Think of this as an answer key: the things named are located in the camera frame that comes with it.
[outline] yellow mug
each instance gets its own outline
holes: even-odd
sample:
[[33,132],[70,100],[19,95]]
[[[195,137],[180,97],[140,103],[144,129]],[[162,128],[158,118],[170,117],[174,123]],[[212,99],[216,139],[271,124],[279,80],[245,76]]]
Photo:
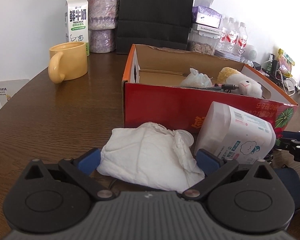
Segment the yellow mug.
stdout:
[[88,71],[86,43],[66,42],[49,49],[49,78],[55,84],[79,78]]

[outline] purple textured vase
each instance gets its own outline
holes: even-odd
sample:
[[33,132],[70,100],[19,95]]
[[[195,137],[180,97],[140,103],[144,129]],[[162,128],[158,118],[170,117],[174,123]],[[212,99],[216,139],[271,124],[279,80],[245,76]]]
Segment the purple textured vase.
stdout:
[[93,53],[108,53],[115,49],[114,30],[91,31],[89,50]]
[[117,27],[120,0],[88,0],[88,28],[91,31]]

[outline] red cardboard box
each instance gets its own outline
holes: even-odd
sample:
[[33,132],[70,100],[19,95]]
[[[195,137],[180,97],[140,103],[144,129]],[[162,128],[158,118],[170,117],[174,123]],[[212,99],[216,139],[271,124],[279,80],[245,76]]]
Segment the red cardboard box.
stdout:
[[[263,99],[178,87],[195,68],[212,83],[224,67],[237,69],[262,85]],[[124,126],[156,122],[171,130],[199,133],[212,101],[267,120],[276,134],[285,129],[298,104],[254,68],[233,60],[147,45],[131,47],[122,78]]]

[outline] white stuffed animal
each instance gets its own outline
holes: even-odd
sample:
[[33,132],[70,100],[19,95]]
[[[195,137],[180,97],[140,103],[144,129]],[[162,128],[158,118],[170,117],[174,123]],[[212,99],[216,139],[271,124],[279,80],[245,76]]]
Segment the white stuffed animal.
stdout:
[[261,85],[233,68],[224,67],[219,73],[217,82],[238,86],[239,89],[232,91],[235,94],[262,98]]

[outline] plush toy's yellow hair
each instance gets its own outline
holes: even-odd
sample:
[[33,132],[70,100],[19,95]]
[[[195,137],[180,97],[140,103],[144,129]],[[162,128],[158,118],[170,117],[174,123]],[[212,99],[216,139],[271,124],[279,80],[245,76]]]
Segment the plush toy's yellow hair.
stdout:
[[231,76],[232,74],[237,74],[239,73],[239,71],[235,70],[234,68],[230,68],[230,67],[224,67],[223,69],[221,69],[218,78],[217,78],[217,82],[220,84],[225,84],[226,83],[226,79]]

